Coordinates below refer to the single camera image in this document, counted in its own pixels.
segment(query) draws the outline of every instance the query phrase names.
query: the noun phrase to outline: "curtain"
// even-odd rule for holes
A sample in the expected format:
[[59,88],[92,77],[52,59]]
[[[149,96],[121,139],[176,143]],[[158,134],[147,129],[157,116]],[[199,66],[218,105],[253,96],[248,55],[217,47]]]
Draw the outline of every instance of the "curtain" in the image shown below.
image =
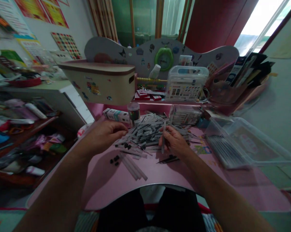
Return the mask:
[[118,42],[111,0],[89,0],[98,36]]

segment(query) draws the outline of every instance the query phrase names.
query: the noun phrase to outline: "plastic storage box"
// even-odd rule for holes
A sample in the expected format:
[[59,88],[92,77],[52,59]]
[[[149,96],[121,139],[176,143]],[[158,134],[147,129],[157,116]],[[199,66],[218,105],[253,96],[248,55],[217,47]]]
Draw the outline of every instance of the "plastic storage box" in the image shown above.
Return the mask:
[[77,60],[59,67],[84,102],[126,105],[135,95],[135,66]]
[[291,153],[243,118],[210,118],[206,140],[226,169],[291,164]]
[[168,74],[165,101],[196,102],[208,76],[205,67],[174,66]]

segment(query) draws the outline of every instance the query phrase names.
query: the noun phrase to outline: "person's left hand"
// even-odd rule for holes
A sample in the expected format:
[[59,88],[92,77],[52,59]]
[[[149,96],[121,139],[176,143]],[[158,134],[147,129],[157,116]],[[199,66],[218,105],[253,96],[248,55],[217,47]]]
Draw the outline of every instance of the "person's left hand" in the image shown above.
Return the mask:
[[94,155],[103,153],[127,132],[127,127],[120,122],[104,121],[82,138],[74,151],[80,156],[85,155],[92,158]]

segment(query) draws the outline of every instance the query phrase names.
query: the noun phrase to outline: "dark pants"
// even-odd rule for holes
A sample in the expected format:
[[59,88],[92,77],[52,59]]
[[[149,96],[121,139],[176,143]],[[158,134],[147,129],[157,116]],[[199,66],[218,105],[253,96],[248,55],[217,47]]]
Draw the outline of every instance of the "dark pants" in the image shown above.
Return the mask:
[[166,188],[155,216],[148,221],[139,189],[131,191],[100,211],[97,232],[134,232],[155,226],[174,231],[206,231],[196,194]]

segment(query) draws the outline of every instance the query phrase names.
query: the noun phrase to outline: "forearm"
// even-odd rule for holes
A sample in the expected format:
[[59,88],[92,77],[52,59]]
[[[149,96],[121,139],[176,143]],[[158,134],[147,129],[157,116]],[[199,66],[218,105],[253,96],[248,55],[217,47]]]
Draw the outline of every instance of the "forearm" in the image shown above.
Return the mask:
[[74,231],[89,159],[71,151],[27,211],[15,231]]
[[224,231],[272,231],[268,222],[231,186],[195,154],[184,163]]

